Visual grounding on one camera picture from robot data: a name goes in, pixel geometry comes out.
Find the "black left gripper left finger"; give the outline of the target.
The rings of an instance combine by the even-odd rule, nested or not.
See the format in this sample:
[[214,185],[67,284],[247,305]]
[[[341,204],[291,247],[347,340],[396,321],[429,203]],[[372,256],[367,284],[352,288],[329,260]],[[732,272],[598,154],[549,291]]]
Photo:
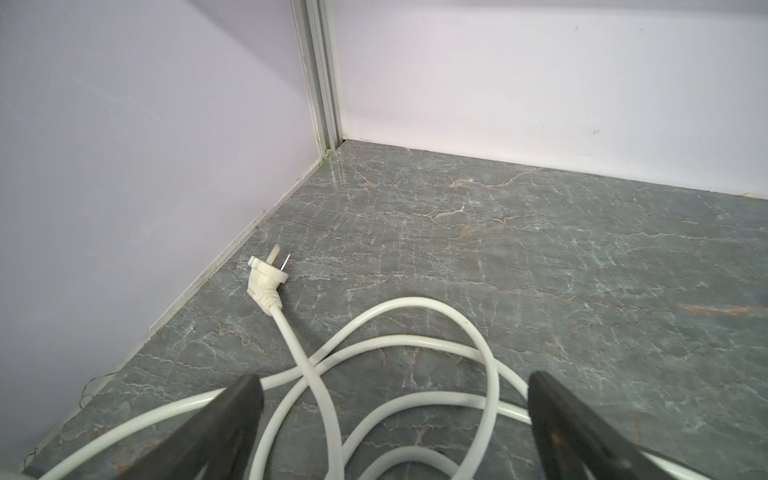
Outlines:
[[263,410],[260,378],[244,374],[119,477],[243,479]]

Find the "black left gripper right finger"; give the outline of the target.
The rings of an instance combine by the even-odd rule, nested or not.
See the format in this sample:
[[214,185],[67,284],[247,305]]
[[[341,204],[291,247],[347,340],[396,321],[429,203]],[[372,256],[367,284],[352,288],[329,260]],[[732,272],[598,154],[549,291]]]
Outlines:
[[548,479],[669,479],[554,376],[529,377],[528,412]]

